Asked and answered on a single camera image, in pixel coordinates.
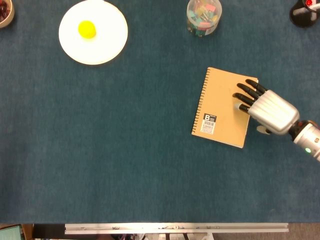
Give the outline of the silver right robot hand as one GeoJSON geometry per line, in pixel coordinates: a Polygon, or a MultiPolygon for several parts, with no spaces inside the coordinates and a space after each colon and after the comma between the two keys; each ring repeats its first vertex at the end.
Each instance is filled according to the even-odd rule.
{"type": "Polygon", "coordinates": [[[241,101],[236,108],[260,123],[267,134],[287,134],[300,119],[297,108],[258,82],[252,79],[246,79],[245,82],[237,83],[236,86],[247,95],[239,92],[232,95],[241,101]]]}

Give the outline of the tan spiral notebook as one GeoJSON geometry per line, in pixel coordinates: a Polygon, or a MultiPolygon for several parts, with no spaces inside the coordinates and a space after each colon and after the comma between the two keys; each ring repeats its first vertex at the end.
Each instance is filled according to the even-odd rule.
{"type": "Polygon", "coordinates": [[[191,134],[237,148],[243,148],[250,116],[237,109],[242,102],[234,93],[249,96],[237,87],[246,79],[258,78],[208,67],[204,78],[191,134]]]}

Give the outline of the black mesh pen holder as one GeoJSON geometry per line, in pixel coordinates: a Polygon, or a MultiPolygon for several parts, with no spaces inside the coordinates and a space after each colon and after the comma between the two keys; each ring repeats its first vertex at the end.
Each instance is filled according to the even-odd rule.
{"type": "Polygon", "coordinates": [[[306,8],[305,4],[306,0],[297,0],[296,3],[293,5],[293,7],[290,10],[289,17],[291,22],[300,28],[308,28],[313,26],[317,20],[320,20],[320,13],[317,15],[317,20],[311,21],[311,14],[304,13],[299,15],[293,15],[293,10],[299,9],[299,8],[306,8]]]}

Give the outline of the white marker with red cap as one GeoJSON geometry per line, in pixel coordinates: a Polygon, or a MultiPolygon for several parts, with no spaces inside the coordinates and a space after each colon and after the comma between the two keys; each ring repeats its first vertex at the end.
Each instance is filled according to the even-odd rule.
{"type": "Polygon", "coordinates": [[[305,0],[305,6],[310,13],[310,20],[316,21],[320,13],[320,0],[305,0]]]}

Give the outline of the clear jar of binder clips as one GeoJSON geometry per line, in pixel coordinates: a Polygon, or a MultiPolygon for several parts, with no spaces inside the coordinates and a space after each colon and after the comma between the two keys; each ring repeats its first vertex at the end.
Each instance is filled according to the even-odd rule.
{"type": "Polygon", "coordinates": [[[187,30],[197,37],[212,34],[222,15],[220,0],[189,0],[186,8],[187,30]]]}

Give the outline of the blue table cloth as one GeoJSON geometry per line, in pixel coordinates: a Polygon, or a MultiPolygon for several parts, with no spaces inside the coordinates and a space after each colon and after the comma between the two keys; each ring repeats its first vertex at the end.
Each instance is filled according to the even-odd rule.
{"type": "Polygon", "coordinates": [[[320,19],[297,0],[222,0],[209,36],[188,0],[109,0],[128,39],[108,63],[62,50],[77,0],[14,0],[0,29],[0,223],[320,222],[320,162],[249,121],[243,148],[193,136],[208,67],[258,78],[320,126],[320,19]]]}

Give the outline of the white round plate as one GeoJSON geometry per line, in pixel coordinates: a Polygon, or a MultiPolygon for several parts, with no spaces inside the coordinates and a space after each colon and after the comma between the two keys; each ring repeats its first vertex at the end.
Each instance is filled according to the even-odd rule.
{"type": "Polygon", "coordinates": [[[62,17],[58,38],[64,52],[85,65],[100,65],[114,59],[128,39],[128,24],[123,13],[105,0],[84,0],[62,17]],[[85,39],[78,32],[82,21],[95,25],[96,35],[85,39]]]}

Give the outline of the yellow ball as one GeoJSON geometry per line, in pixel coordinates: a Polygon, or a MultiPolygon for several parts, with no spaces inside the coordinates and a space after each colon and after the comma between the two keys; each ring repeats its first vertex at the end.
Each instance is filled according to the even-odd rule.
{"type": "Polygon", "coordinates": [[[96,36],[96,27],[89,20],[83,20],[78,25],[78,33],[84,39],[92,39],[96,36]]]}

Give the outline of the beige bowl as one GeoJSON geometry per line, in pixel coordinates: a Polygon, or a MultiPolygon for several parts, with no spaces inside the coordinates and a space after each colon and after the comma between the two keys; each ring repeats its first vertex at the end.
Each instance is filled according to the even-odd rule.
{"type": "Polygon", "coordinates": [[[0,29],[7,27],[13,21],[15,16],[15,7],[12,0],[5,0],[5,1],[8,3],[8,6],[10,8],[10,13],[4,21],[0,22],[0,29]]]}

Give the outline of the dark red cherries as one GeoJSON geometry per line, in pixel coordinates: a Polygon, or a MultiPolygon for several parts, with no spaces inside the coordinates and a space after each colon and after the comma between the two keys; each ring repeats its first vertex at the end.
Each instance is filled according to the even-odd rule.
{"type": "Polygon", "coordinates": [[[8,17],[10,11],[8,3],[5,0],[0,0],[0,23],[8,17]]]}

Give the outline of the aluminium rail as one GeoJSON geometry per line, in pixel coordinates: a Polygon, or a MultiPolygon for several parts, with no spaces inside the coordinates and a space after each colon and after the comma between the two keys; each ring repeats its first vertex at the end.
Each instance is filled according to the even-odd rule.
{"type": "Polygon", "coordinates": [[[133,222],[133,223],[68,223],[67,235],[95,234],[182,234],[182,233],[287,233],[288,223],[192,223],[192,222],[133,222]]]}

